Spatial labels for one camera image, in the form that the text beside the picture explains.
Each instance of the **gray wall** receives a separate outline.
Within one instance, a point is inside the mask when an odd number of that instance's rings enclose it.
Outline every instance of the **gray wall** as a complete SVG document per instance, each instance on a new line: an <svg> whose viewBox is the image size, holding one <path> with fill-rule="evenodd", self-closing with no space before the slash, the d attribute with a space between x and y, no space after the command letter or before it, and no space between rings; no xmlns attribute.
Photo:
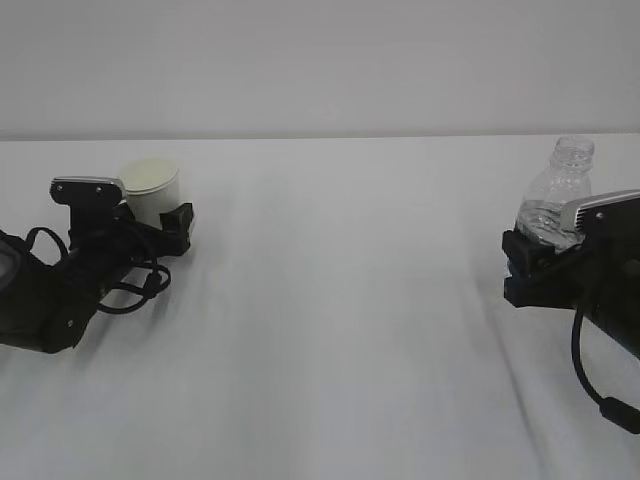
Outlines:
<svg viewBox="0 0 640 480"><path fill-rule="evenodd" d="M638 0L7 0L0 137L640 130Z"/></svg>

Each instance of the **wrinkled white cloth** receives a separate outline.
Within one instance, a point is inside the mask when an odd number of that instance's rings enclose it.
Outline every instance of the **wrinkled white cloth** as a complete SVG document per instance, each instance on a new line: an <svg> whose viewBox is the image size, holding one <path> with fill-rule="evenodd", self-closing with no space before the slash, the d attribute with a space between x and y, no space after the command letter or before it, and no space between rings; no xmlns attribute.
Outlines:
<svg viewBox="0 0 640 480"><path fill-rule="evenodd" d="M640 136L593 138L594 191L639 187ZM58 355L0 347L2 477L640 477L575 379L571 314L501 298L502 231L554 141L0 143L8 233L67 230L53 176L151 155L197 215L154 303ZM639 405L636 360L584 337L598 388Z"/></svg>

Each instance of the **clear plastic bottle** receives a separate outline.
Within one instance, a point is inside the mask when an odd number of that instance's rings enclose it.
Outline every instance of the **clear plastic bottle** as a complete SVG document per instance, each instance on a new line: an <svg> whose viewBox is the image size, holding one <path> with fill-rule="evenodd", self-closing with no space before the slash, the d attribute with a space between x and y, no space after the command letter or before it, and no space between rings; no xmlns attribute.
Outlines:
<svg viewBox="0 0 640 480"><path fill-rule="evenodd" d="M549 166L531 183L524 195L516 228L529 239L553 245L562 252L583 238L560 228L562 207L572 200L591 196L589 170L594 145L582 136L561 137Z"/></svg>

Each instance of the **camera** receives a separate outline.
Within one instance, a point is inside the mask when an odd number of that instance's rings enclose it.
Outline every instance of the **camera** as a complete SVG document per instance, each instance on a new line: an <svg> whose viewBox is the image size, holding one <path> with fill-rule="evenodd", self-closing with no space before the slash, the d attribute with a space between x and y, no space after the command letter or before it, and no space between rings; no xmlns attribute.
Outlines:
<svg viewBox="0 0 640 480"><path fill-rule="evenodd" d="M24 239L0 230L0 343L56 353L78 344L96 312L134 312L169 287L171 272L158 259L189 250L193 205L160 213L156 228L136 220L119 179L55 178L50 194L70 208L68 249L46 227ZM32 253L41 233L60 250L54 265ZM134 269L148 272L142 286L123 282ZM121 308L105 305L113 290L138 300Z"/></svg>
<svg viewBox="0 0 640 480"><path fill-rule="evenodd" d="M567 203L560 227L584 240L557 253L517 229L504 232L502 249L511 276L504 296L515 307L575 310L571 357L580 384L608 420L640 433L640 411L602 397L584 371L580 333L584 317L640 358L640 190Z"/></svg>

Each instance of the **white tablecloth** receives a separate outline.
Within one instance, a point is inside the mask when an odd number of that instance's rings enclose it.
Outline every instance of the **white tablecloth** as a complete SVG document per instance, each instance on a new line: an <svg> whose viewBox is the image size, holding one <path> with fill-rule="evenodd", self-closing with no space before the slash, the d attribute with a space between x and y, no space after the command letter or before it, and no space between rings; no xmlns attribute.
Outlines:
<svg viewBox="0 0 640 480"><path fill-rule="evenodd" d="M638 188L640 136L593 138L594 190ZM197 214L155 304L54 356L0 347L1 477L639 478L640 440L574 377L571 314L501 298L501 233L554 141L0 143L8 233L64 234L53 176L153 155ZM640 404L635 359L584 337L598 388Z"/></svg>

